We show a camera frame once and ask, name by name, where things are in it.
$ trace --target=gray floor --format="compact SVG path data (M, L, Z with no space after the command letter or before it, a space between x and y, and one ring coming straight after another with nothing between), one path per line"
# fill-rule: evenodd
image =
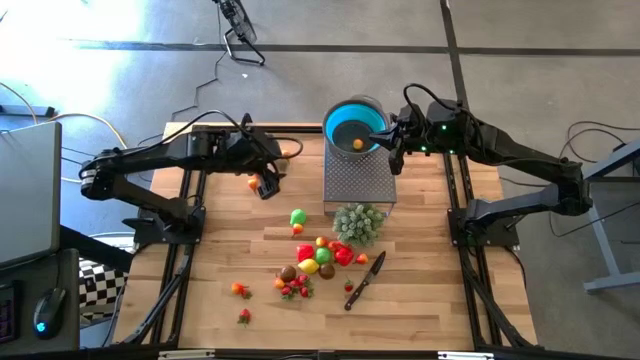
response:
M161 132L173 111L192 104L194 88L213 77L219 52L79 50L73 42L55 40L217 43L210 1L43 1L37 10L24 3L29 2L13 2L0 23L0 45L13 50L3 51L0 79L32 103L109 119L131 146ZM262 44L447 44L437 0L245 3ZM452 0L451 7L460 46L640 46L640 3L634 0ZM223 31L227 27L223 20ZM219 108L235 117L250 112L256 121L320 122L332 104L357 93L374 96L387 111L397 112L403 104L402 86L412 81L455 97L445 54L265 55L264 68L225 58L218 69L220 81L199 92L199 110L181 113L177 120ZM557 154L567 127L579 120L640 126L637 57L462 56L461 63L474 113L539 150ZM5 102L17 100L0 91L0 103ZM0 128L29 124L28 119L0 119ZM89 119L64 120L63 129L64 143L72 148L93 153L117 145L102 124ZM632 140L639 134L618 135ZM576 141L578 151L593 159L607 156L616 145L603 134ZM77 166L65 164L63 171L76 176ZM499 171L515 180L535 181L508 168ZM503 187L507 196L532 191L508 183ZM64 183L62 194L62 222L87 234L126 231L120 220L135 215L135 209L119 202L82 198L75 184ZM630 211L617 224L628 226L634 214ZM586 218L556 216L554 221L562 232ZM592 231L557 239L542 214L527 217L518 232L540 343L555 350L640 357L640 287L598 295L583 291L584 281L606 274ZM621 263L640 270L640 246L621 246L619 240L612 241Z

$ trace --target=keyboard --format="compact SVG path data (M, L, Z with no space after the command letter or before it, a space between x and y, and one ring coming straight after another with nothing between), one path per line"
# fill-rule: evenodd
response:
M17 281L0 284L0 344L18 338L18 286Z

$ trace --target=wooden cutting board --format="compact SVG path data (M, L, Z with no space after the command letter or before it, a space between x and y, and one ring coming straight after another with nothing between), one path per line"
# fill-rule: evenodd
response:
M166 133L183 125L169 123ZM386 260L351 311L343 308L349 297L343 284L347 277L359 284L371 262L345 268L336 265L332 280L313 275L315 296L311 299L280 299L272 282L282 266L296 265L296 246L314 244L317 236L336 236L331 231L333 219L323 214L322 135L290 136L304 142L304 151L291 160L281 192L273 198L260 200L247 187L244 175L208 177L207 222L191 271L180 347L471 349L458 253L449 245L445 214L450 204L440 155L405 157L404 170L396 182L398 203L375 246L363 250L371 261L384 250ZM281 146L292 152L296 149L295 143L283 141ZM469 167L477 197L502 197L495 168L473 162ZM182 173L177 168L156 171L152 190L177 196ZM459 197L464 204L461 190ZM304 232L291 238L289 216L295 208L304 209L308 220ZM150 246L135 257L116 341L130 334L155 302L166 249L164 245ZM522 335L535 343L518 264L504 249L487 248L486 252L496 301ZM233 282L250 286L254 296L243 300L231 294ZM171 327L173 304L172 300L165 317L165 336ZM246 328L236 323L244 308L253 315ZM488 339L484 308L479 306L479 310Z

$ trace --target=kiwi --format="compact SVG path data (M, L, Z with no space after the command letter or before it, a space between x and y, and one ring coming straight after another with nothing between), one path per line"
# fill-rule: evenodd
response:
M329 280L332 279L336 275L336 269L333 268L333 265L326 263L320 265L320 270L318 270L318 274L320 277Z
M287 265L280 270L280 279L282 279L282 281L289 282L295 278L296 269L293 266Z

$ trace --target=green apple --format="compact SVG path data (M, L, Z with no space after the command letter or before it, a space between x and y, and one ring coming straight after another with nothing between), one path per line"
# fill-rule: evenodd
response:
M316 249L316 262L318 264L325 264L331 259L331 251L326 247Z

